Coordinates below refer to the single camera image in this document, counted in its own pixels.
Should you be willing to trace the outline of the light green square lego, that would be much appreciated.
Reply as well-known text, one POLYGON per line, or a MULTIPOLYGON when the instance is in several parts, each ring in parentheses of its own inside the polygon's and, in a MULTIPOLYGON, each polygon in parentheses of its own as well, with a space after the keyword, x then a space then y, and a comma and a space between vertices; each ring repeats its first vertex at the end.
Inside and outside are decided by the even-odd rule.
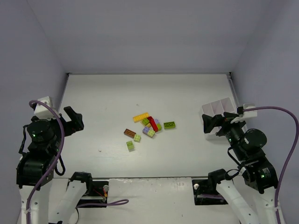
POLYGON ((138 135, 138 134, 136 134, 136 135, 134 136, 134 142, 140 142, 140 140, 141 140, 141 136, 138 135))

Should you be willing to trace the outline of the dark green lego brick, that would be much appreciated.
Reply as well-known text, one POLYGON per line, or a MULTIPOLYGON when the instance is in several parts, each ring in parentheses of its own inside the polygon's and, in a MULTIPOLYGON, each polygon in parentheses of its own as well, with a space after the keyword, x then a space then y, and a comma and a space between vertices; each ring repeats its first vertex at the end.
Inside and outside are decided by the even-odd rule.
POLYGON ((176 128, 176 124, 174 121, 164 122, 164 129, 174 129, 176 128))

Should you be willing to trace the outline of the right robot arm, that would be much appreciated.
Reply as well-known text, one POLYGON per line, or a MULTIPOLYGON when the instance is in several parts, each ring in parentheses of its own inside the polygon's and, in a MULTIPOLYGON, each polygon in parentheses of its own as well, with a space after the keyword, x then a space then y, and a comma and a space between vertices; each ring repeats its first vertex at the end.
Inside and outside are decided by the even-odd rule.
POLYGON ((242 128, 246 123, 234 122, 237 117, 237 114, 228 112, 213 117, 202 115, 204 133, 218 127, 216 136, 226 137, 230 144, 228 152, 234 152, 229 157, 237 164, 234 175, 229 175, 224 169, 210 172, 207 179, 209 189, 224 198, 242 224, 283 224, 285 221, 275 194, 277 174, 262 150, 267 138, 258 129, 244 132, 242 128), (256 210, 252 210, 234 186, 233 179, 238 175, 253 189, 256 210))

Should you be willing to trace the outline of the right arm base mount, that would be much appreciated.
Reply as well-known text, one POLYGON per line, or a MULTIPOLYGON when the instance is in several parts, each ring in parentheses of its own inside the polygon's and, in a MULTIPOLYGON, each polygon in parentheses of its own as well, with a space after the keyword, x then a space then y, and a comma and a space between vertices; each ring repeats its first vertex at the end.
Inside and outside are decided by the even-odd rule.
POLYGON ((227 205, 227 201, 213 188, 208 179, 192 179, 194 204, 204 205, 227 205))

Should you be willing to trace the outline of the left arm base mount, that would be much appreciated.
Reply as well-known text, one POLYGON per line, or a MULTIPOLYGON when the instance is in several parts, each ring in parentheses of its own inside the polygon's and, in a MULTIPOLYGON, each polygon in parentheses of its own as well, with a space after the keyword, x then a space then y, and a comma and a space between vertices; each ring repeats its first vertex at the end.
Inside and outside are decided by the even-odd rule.
POLYGON ((86 192, 79 199, 75 214, 77 220, 70 219, 71 224, 78 224, 80 221, 79 209, 81 208, 106 208, 112 206, 121 206, 129 203, 128 199, 121 199, 118 201, 108 202, 109 181, 108 180, 94 180, 91 173, 75 172, 68 180, 67 186, 72 181, 79 181, 86 185, 86 192))

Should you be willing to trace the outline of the light green lego brick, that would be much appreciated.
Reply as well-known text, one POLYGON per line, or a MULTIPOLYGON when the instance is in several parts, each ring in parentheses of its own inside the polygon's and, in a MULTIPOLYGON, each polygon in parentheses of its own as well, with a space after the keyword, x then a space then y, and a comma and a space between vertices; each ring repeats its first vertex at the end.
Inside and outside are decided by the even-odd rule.
POLYGON ((129 151, 129 152, 132 152, 132 151, 135 150, 135 146, 134 146, 134 144, 133 144, 132 141, 128 141, 128 142, 126 142, 126 145, 127 145, 127 148, 128 148, 128 151, 129 151))

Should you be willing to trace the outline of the yellow long lego brick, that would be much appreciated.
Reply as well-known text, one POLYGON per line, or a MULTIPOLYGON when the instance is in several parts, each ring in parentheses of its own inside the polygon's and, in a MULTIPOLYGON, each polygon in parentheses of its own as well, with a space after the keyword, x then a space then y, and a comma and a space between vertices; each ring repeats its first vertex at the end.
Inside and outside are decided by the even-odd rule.
POLYGON ((142 113, 142 114, 134 116, 133 121, 136 123, 136 122, 142 121, 143 119, 146 119, 147 117, 149 117, 149 114, 147 112, 142 113))

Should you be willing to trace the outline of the brown lego brick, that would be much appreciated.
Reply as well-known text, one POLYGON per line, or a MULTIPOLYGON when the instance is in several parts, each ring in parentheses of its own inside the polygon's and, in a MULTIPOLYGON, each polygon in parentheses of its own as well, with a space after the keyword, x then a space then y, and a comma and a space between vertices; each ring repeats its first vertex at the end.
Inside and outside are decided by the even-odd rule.
POLYGON ((125 129, 124 134, 125 134, 126 136, 132 138, 132 139, 133 139, 133 138, 135 137, 135 135, 136 135, 135 132, 133 132, 133 131, 131 131, 131 130, 129 130, 129 129, 125 129))

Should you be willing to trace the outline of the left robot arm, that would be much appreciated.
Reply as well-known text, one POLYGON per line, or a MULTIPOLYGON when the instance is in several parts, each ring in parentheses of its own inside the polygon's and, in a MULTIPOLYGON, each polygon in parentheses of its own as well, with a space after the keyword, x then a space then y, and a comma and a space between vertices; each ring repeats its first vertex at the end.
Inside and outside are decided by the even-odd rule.
POLYGON ((84 129, 80 113, 70 106, 64 111, 70 121, 65 121, 61 114, 52 119, 34 116, 32 122, 23 127, 23 134, 31 137, 28 152, 19 150, 22 158, 16 169, 23 224, 67 224, 81 197, 91 192, 92 175, 75 172, 58 206, 49 213, 50 189, 54 174, 58 173, 57 162, 62 159, 59 152, 64 138, 84 129))

